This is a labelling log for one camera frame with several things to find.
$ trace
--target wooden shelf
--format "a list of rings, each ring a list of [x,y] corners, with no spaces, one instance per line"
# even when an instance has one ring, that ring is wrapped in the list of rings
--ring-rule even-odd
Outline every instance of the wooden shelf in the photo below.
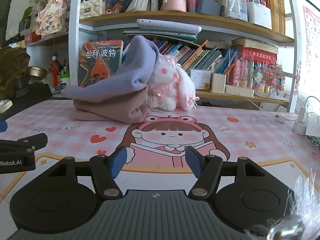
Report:
[[[34,46],[53,46],[61,43],[68,42],[68,34],[69,32],[66,31],[64,33],[60,33],[58,35],[53,35],[50,37],[45,37],[39,41],[29,43],[25,45],[25,47],[34,47]]]
[[[246,33],[252,34],[278,43],[294,42],[294,39],[288,36],[274,32],[270,29],[267,29],[259,25],[254,25],[241,20],[199,13],[173,11],[126,12],[116,14],[105,14],[96,17],[81,19],[80,23],[94,28],[108,25],[136,23],[136,20],[140,18],[218,27],[241,32],[244,34],[244,36]]]
[[[283,100],[273,99],[273,98],[263,98],[256,95],[254,95],[253,98],[245,98],[242,96],[212,93],[212,92],[203,91],[203,90],[196,90],[196,96],[200,98],[225,99],[225,100],[237,100],[237,101],[248,101],[248,99],[250,99],[252,102],[278,104],[282,106],[287,106],[289,104],[288,101],[283,101]]]

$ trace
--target black circular pad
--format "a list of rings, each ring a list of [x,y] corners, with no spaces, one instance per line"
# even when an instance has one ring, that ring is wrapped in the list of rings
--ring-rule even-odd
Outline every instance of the black circular pad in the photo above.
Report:
[[[261,202],[262,199],[268,199],[267,202]],[[279,200],[277,196],[265,190],[251,190],[242,195],[242,203],[254,211],[269,211],[274,209]]]
[[[286,209],[288,188],[272,178],[250,177],[219,190],[212,202],[226,224],[243,232],[268,219],[279,219]]]
[[[29,183],[13,195],[10,213],[17,226],[38,233],[71,230],[95,211],[97,199],[89,188],[63,177]]]

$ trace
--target alphabet poster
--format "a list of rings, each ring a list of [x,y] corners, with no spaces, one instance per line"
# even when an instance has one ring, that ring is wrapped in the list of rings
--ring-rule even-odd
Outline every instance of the alphabet poster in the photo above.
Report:
[[[303,6],[307,32],[307,72],[308,88],[318,90],[318,75],[320,72],[320,17]]]

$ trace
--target metal rivet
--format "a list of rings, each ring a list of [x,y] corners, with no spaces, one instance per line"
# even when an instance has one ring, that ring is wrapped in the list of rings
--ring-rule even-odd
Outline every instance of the metal rivet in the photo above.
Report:
[[[108,188],[103,193],[108,197],[114,197],[119,195],[120,191],[117,190],[116,188]]]
[[[194,196],[205,196],[205,195],[207,195],[207,193],[208,192],[204,188],[194,188],[192,190],[192,194]]]

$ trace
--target folded pink blanket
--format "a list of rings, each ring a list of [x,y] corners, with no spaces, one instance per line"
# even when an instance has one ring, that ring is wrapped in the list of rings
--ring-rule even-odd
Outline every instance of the folded pink blanket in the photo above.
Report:
[[[109,100],[91,103],[73,100],[76,108],[70,114],[74,120],[110,121],[118,120],[125,123],[140,123],[150,116],[150,109],[144,106],[148,94],[148,87],[130,94],[116,96]]]

